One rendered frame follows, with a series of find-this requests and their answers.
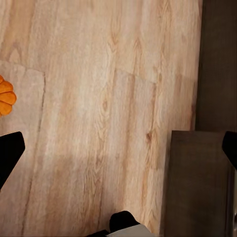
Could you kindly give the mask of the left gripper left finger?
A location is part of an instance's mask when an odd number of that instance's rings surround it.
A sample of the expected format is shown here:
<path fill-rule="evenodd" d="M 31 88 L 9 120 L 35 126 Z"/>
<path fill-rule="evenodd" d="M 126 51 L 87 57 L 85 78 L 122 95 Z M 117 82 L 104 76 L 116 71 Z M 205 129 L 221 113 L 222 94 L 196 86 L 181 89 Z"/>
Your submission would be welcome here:
<path fill-rule="evenodd" d="M 0 189 L 25 151 L 20 131 L 0 137 Z"/>

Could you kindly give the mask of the pumpkin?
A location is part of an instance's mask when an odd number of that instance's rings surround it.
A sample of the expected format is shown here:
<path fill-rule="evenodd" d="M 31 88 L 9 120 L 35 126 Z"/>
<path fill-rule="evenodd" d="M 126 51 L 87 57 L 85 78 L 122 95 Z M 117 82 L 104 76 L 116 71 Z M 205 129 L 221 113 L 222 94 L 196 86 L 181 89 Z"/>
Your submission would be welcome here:
<path fill-rule="evenodd" d="M 13 91 L 13 85 L 0 76 L 0 117 L 12 111 L 17 101 L 17 96 Z"/>

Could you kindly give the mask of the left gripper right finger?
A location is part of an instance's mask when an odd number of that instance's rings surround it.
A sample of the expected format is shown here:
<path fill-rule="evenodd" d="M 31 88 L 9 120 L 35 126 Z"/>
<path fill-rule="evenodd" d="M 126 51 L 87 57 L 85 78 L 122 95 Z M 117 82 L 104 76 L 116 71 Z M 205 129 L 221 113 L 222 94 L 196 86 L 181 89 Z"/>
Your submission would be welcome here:
<path fill-rule="evenodd" d="M 237 133 L 226 131 L 222 141 L 222 150 L 237 170 Z"/>

